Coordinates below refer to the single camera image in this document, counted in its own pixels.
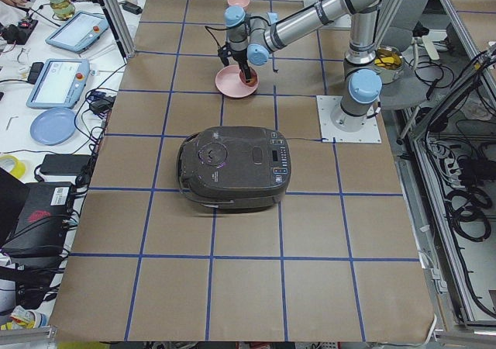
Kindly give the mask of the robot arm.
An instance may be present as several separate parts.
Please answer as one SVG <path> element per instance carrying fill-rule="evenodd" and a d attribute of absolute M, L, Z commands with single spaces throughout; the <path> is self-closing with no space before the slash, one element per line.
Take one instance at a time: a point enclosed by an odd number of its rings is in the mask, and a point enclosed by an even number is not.
<path fill-rule="evenodd" d="M 280 17 L 276 12 L 251 13 L 240 5 L 224 11 L 226 40 L 217 45 L 217 56 L 229 66 L 233 59 L 241 81 L 254 85 L 254 67 L 320 29 L 341 30 L 339 21 L 350 19 L 348 48 L 344 54 L 345 79 L 363 69 L 372 70 L 379 40 L 377 27 L 383 0 L 310 0 L 298 11 Z"/>

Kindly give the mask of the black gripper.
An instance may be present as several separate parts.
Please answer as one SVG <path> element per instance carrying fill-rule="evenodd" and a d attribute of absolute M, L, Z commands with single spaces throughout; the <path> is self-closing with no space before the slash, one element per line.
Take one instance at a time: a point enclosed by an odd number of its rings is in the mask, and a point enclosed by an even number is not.
<path fill-rule="evenodd" d="M 240 77 L 243 82 L 251 82 L 252 80 L 251 68 L 247 60 L 247 47 L 247 40 L 241 42 L 226 41 L 223 46 L 217 49 L 217 55 L 224 67 L 229 65 L 230 57 L 239 65 Z"/>

